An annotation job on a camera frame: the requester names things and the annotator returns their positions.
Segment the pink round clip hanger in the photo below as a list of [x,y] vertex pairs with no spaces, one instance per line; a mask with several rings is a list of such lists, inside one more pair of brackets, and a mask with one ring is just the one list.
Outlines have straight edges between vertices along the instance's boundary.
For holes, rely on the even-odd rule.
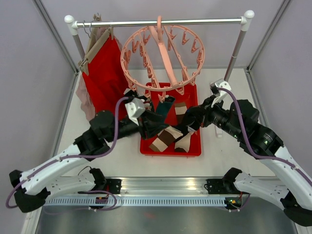
[[[125,78],[128,82],[128,86],[131,90],[137,91],[138,87],[140,87],[147,91],[147,94],[145,94],[145,97],[147,98],[151,97],[151,92],[159,92],[158,99],[161,103],[163,103],[165,101],[167,91],[175,90],[180,95],[183,95],[184,86],[186,86],[187,84],[190,84],[192,86],[195,85],[195,78],[200,74],[205,60],[205,48],[198,35],[189,28],[177,25],[166,26],[162,24],[161,20],[162,17],[158,16],[156,26],[143,27],[133,33],[133,35],[128,38],[121,50],[120,64],[123,69]],[[173,28],[183,30],[181,41],[182,45],[185,45],[189,41],[189,39],[185,38],[187,34],[191,35],[194,39],[191,46],[191,53],[198,52],[196,58],[197,70],[194,71],[191,75],[189,75],[188,68],[183,63],[182,57],[174,43],[174,39],[176,36],[172,33]],[[158,46],[161,60],[163,62],[167,77],[169,79],[168,86],[160,87],[160,83],[156,77],[151,59],[146,49],[146,44],[148,43],[150,38],[153,38],[156,42],[156,45]],[[151,81],[151,85],[143,85],[130,75],[128,65],[130,63],[131,55],[135,54],[136,51],[139,51],[139,55],[143,59],[143,67],[147,70],[147,76]],[[169,51],[174,52],[178,62],[181,65],[181,81],[177,80],[174,74],[172,63],[168,54]]]

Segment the teal christmas sock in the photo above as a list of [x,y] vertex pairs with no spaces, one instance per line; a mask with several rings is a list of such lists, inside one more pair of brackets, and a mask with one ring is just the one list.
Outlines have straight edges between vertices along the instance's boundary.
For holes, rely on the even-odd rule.
[[161,121],[164,122],[172,105],[175,102],[175,97],[166,95],[163,102],[159,102],[156,108],[156,113],[162,117]]

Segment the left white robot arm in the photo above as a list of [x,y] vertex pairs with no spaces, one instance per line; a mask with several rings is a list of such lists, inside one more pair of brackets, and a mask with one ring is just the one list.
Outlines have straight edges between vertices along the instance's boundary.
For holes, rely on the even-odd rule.
[[64,174],[96,158],[107,156],[118,139],[135,133],[149,139],[166,128],[163,117],[146,110],[141,115],[118,119],[118,112],[102,111],[90,120],[90,128],[75,139],[67,149],[41,165],[28,170],[13,170],[9,174],[16,207],[23,213],[42,207],[46,200],[72,193],[102,193],[106,178],[97,168],[83,175]]

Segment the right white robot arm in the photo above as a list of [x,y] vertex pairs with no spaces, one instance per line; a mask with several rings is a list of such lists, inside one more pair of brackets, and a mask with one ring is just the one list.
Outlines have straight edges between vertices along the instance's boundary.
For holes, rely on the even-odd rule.
[[270,128],[258,123],[259,111],[246,99],[233,101],[228,110],[223,104],[212,104],[212,98],[190,107],[182,121],[187,130],[198,130],[211,124],[239,142],[243,151],[271,169],[284,187],[255,179],[237,168],[222,178],[229,193],[256,195],[275,206],[300,226],[312,225],[312,179],[290,155],[281,138]]

